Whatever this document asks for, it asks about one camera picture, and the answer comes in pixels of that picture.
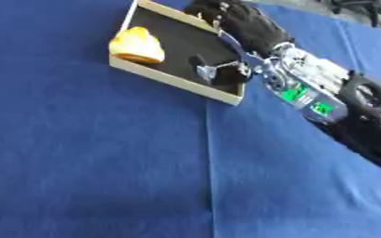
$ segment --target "table surface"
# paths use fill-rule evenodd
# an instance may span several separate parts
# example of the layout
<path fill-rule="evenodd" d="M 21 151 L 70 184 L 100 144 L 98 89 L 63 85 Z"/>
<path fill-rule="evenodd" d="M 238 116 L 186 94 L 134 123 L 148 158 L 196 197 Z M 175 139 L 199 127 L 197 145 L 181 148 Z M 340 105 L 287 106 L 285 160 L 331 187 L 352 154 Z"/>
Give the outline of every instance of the table surface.
<path fill-rule="evenodd" d="M 381 238 L 381 169 L 259 80 L 231 107 L 110 68 L 129 4 L 0 1 L 0 238 Z M 259 7 L 381 81 L 381 30 Z"/>

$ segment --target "blue cloth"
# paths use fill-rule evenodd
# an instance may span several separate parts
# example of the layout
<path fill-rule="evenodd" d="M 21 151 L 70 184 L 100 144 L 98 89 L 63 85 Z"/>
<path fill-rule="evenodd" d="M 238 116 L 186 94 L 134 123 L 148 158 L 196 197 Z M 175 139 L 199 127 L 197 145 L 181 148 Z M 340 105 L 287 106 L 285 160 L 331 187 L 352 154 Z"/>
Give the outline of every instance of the blue cloth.
<path fill-rule="evenodd" d="M 0 238 L 381 238 L 381 169 L 259 81 L 230 107 L 110 68 L 129 5 L 0 1 Z M 381 80 L 381 30 L 259 7 Z"/>

